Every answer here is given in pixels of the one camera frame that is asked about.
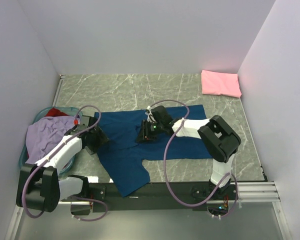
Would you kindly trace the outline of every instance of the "red cloth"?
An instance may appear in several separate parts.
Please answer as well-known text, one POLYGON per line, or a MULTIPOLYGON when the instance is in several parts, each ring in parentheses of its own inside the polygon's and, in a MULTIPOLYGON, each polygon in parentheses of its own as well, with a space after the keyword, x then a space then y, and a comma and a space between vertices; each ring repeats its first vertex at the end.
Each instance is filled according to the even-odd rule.
POLYGON ((45 115, 45 117, 60 117, 60 116, 69 116, 68 114, 65 114, 64 112, 60 111, 56 108, 51 108, 48 113, 45 115))

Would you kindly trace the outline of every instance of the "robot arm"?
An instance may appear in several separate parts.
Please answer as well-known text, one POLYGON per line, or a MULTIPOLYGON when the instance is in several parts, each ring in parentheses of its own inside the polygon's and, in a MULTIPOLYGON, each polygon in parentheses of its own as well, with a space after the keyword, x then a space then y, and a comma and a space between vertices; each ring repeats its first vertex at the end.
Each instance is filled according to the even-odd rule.
MULTIPOLYGON (((167 113, 163 106, 157 106, 146 111, 147 121, 141 123, 141 131, 137 142, 144 143, 156 140, 156 135, 166 133, 172 135, 182 125, 176 137, 191 137, 201 139, 213 158, 212 175, 210 182, 217 185, 218 182, 231 172, 232 162, 241 139, 238 134, 218 115, 210 119, 191 120, 175 119, 167 113)), ((230 183, 230 175, 226 177, 219 188, 226 188, 230 183)))
POLYGON ((75 125, 67 131, 61 142, 44 158, 38 160, 35 164, 25 164, 19 175, 16 204, 22 207, 22 192, 30 174, 44 161, 49 160, 33 176, 27 188, 25 196, 26 205, 30 209, 52 212, 60 200, 66 199, 72 195, 88 196, 89 182, 88 178, 78 175, 70 175, 64 180, 58 179, 60 171, 67 165, 69 160, 84 148, 95 153, 96 150, 109 139, 99 126, 92 127, 77 137, 67 142, 73 135, 89 128, 97 119, 90 116, 82 116, 80 124, 75 125), (50 156, 62 145, 65 144, 52 158, 50 156))

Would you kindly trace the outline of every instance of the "metal frame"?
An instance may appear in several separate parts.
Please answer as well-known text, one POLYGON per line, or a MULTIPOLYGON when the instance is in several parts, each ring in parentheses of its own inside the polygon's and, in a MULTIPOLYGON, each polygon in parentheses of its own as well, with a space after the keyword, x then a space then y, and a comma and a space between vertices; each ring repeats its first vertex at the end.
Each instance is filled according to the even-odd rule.
POLYGON ((272 204, 273 204, 275 216, 278 221, 283 240, 292 240, 293 239, 292 234, 290 232, 288 221, 286 219, 286 215, 282 208, 281 202, 273 202, 272 204))
MULTIPOLYGON (((60 76, 60 81, 55 93, 55 97, 53 100, 52 106, 55 106, 62 82, 64 80, 64 75, 60 76)), ((238 195, 239 206, 241 203, 269 203, 273 204, 273 208, 275 210, 275 215, 278 221, 278 225, 284 240, 292 240, 292 235, 288 226, 287 219, 285 217, 280 197, 274 182, 266 182, 266 181, 257 181, 257 182, 239 182, 238 183, 238 195)), ((219 204, 222 201, 220 200, 210 200, 208 204, 219 204)), ((87 201, 83 202, 70 202, 70 201, 60 201, 60 205, 89 205, 90 203, 87 201)), ((19 228, 20 220, 23 215, 23 208, 15 206, 14 212, 11 217, 11 221, 5 236, 5 240, 14 240, 19 228)))

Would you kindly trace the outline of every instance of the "blue basket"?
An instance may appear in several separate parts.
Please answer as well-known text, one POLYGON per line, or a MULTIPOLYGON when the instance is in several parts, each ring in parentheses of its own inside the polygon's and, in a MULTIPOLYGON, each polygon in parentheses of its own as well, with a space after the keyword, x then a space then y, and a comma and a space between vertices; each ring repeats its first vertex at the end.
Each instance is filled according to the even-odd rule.
MULTIPOLYGON (((49 110, 52 108, 59 109, 61 112, 65 113, 69 116, 75 116, 77 114, 77 112, 79 111, 79 109, 75 108, 75 107, 56 107, 56 106, 47 107, 47 108, 43 109, 42 111, 40 111, 35 116, 32 124, 34 124, 34 123, 38 122, 40 119, 42 119, 45 115, 47 115, 49 110)), ((26 144, 24 144, 20 158, 19 158, 19 168, 20 169, 23 165, 25 165, 27 160, 28 160, 28 152, 27 152, 26 144)), ((74 161, 75 161, 75 156, 73 156, 70 159, 68 164, 61 170, 60 174, 64 174, 64 173, 68 172, 70 170, 70 168, 72 167, 72 165, 74 164, 74 161)))

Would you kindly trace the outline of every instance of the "purple cloth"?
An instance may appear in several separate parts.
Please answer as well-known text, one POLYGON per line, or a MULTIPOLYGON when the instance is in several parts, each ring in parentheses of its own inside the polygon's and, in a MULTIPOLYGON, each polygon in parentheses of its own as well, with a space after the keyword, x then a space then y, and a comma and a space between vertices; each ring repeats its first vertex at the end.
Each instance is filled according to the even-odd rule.
POLYGON ((34 164, 61 142, 66 131, 74 126, 73 116, 46 116, 28 126, 25 145, 28 164, 34 164))

